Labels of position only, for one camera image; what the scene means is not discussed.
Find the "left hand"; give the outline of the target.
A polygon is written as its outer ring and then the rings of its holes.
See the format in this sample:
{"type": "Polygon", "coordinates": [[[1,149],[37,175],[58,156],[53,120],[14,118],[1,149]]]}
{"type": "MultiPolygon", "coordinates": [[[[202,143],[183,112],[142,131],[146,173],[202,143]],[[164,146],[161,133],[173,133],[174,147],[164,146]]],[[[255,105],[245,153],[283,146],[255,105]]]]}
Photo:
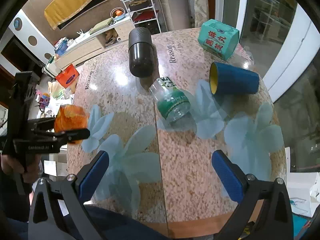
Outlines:
{"type": "Polygon", "coordinates": [[[39,178],[40,160],[41,156],[39,154],[34,155],[33,162],[25,170],[15,158],[8,155],[1,155],[1,168],[6,175],[10,176],[14,173],[21,174],[25,183],[32,184],[39,178]]]}

